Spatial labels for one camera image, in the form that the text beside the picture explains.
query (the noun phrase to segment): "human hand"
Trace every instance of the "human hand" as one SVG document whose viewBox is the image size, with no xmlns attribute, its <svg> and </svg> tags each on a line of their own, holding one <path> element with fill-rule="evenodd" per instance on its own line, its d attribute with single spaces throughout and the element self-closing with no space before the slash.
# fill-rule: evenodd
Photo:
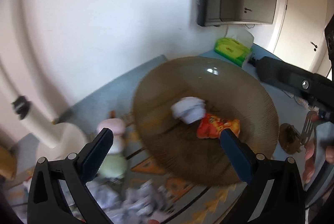
<svg viewBox="0 0 334 224">
<path fill-rule="evenodd" d="M 314 154 L 314 140 L 310 140 L 306 145 L 305 145 L 305 170 L 303 172 L 303 180 L 305 183 L 309 183 L 313 174 L 314 174 L 314 160 L 312 158 Z M 326 161 L 330 164 L 334 164 L 334 147 L 333 146 L 328 146 L 325 151 L 325 157 Z"/>
<path fill-rule="evenodd" d="M 150 219 L 150 220 L 147 222 L 147 224 L 160 224 L 160 222 L 159 222 L 159 221 L 156 221 L 156 220 L 154 220 L 154 219 Z"/>
</svg>

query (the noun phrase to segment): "screw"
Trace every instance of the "screw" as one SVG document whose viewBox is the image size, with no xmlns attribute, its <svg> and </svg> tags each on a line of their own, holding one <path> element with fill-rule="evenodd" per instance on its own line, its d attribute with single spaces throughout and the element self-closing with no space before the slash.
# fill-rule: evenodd
<svg viewBox="0 0 334 224">
<path fill-rule="evenodd" d="M 292 157 L 288 157 L 288 162 L 290 164 L 294 164 L 295 163 L 295 160 L 292 158 Z"/>
<path fill-rule="evenodd" d="M 70 154 L 67 156 L 67 158 L 70 159 L 70 160 L 75 159 L 75 158 L 76 158 L 76 153 L 75 153 L 75 152 L 70 153 Z"/>
<path fill-rule="evenodd" d="M 257 154 L 256 159 L 258 160 L 264 160 L 264 155 L 263 154 Z"/>
<path fill-rule="evenodd" d="M 40 157 L 37 162 L 39 162 L 40 164 L 42 164 L 45 161 L 45 157 Z"/>
<path fill-rule="evenodd" d="M 309 88 L 309 82 L 307 81 L 307 80 L 304 80 L 303 82 L 302 82 L 302 88 L 303 89 L 308 89 Z"/>
</svg>

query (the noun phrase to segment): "crumpled cloth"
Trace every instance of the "crumpled cloth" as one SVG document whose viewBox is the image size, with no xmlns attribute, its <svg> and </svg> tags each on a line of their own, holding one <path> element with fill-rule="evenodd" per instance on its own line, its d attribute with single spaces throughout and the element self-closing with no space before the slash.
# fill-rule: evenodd
<svg viewBox="0 0 334 224">
<path fill-rule="evenodd" d="M 156 189 L 149 180 L 137 190 L 128 188 L 121 207 L 105 213 L 114 224 L 140 224 L 149 219 L 162 222 L 172 211 L 173 203 L 168 191 L 163 186 Z"/>
<path fill-rule="evenodd" d="M 62 180 L 59 182 L 71 212 L 76 218 L 83 220 L 66 182 Z M 28 191 L 30 183 L 31 180 L 25 184 Z M 162 222 L 170 217 L 174 210 L 171 194 L 163 186 L 156 189 L 151 180 L 142 184 L 139 189 L 126 189 L 126 198 L 123 202 L 116 191 L 95 179 L 86 183 L 86 186 L 114 224 L 146 224 L 150 219 Z M 21 219 L 26 219 L 26 212 Z"/>
<path fill-rule="evenodd" d="M 205 116 L 205 102 L 196 97 L 185 97 L 171 106 L 174 118 L 186 124 L 201 120 Z"/>
</svg>

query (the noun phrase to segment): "brown glass plate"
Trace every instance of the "brown glass plate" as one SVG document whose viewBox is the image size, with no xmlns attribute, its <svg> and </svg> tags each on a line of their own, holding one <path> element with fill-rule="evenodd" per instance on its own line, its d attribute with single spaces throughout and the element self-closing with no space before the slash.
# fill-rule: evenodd
<svg viewBox="0 0 334 224">
<path fill-rule="evenodd" d="M 170 107 L 186 96 L 204 99 L 207 111 L 240 119 L 240 140 L 268 158 L 278 139 L 278 116 L 263 86 L 230 63 L 205 57 L 168 61 L 140 82 L 133 100 L 137 131 L 153 157 L 185 180 L 208 186 L 239 182 L 218 139 L 198 139 L 199 121 L 186 125 Z"/>
</svg>

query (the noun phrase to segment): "tissue box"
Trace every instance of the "tissue box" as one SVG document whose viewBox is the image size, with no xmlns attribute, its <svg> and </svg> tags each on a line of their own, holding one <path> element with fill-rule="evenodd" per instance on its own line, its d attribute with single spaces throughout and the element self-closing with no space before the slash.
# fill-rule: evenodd
<svg viewBox="0 0 334 224">
<path fill-rule="evenodd" d="M 251 50 L 233 38 L 220 38 L 216 41 L 214 51 L 239 67 L 248 60 Z"/>
</svg>

